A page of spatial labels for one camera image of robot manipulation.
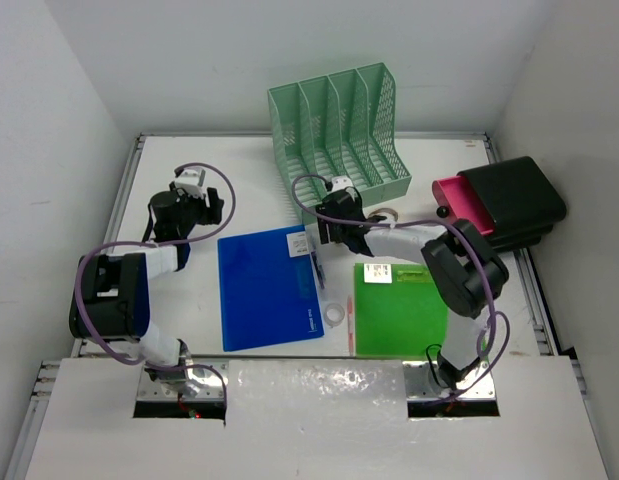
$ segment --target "green folder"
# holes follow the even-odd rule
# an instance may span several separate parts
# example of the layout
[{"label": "green folder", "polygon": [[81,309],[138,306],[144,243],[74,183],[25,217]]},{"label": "green folder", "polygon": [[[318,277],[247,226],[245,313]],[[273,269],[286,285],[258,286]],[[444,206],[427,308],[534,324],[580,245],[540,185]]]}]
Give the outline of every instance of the green folder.
[{"label": "green folder", "polygon": [[427,267],[393,264],[391,275],[391,283],[365,283],[364,264],[354,267],[356,355],[424,359],[445,338],[447,306]]}]

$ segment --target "white label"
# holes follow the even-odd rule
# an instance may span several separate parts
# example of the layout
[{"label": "white label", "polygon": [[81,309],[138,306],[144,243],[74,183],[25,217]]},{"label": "white label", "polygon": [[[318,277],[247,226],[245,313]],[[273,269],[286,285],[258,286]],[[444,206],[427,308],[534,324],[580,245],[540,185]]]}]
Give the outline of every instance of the white label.
[{"label": "white label", "polygon": [[289,256],[300,257],[309,253],[309,243],[307,242],[306,232],[288,233],[287,247],[289,248]]},{"label": "white label", "polygon": [[365,263],[365,283],[391,283],[391,265],[388,263]]}]

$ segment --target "blue folder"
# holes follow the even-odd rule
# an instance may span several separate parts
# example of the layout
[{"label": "blue folder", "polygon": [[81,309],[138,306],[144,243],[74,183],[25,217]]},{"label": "blue folder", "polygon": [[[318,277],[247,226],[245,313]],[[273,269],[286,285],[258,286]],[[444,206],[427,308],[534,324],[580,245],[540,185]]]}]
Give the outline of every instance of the blue folder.
[{"label": "blue folder", "polygon": [[302,225],[218,240],[225,352],[324,335],[310,255],[292,253],[299,232]]}]

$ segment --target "perforated plastic panel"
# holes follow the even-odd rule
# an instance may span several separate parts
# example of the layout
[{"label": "perforated plastic panel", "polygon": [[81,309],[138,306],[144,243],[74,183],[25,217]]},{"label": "perforated plastic panel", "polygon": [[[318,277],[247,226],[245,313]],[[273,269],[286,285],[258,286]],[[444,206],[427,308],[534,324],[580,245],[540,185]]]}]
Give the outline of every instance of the perforated plastic panel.
[{"label": "perforated plastic panel", "polygon": [[[269,90],[274,152],[287,189],[302,173],[348,175],[366,206],[400,197],[411,175],[394,145],[395,81],[382,64]],[[299,189],[303,203],[326,194],[320,181]],[[305,223],[313,219],[302,216]]]}]

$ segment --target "white wall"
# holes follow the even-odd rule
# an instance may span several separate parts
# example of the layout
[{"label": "white wall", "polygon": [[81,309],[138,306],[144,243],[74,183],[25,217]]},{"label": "white wall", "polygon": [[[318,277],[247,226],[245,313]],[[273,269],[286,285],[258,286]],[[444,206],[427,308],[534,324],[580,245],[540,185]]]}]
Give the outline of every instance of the white wall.
[{"label": "white wall", "polygon": [[127,141],[42,0],[0,0],[0,478],[43,359],[70,352],[79,255],[102,240]]},{"label": "white wall", "polygon": [[569,205],[534,254],[619,478],[619,0],[562,3],[496,141],[504,157],[535,157]]},{"label": "white wall", "polygon": [[401,130],[489,131],[555,0],[47,0],[126,135],[269,129],[267,88],[384,61]]}]

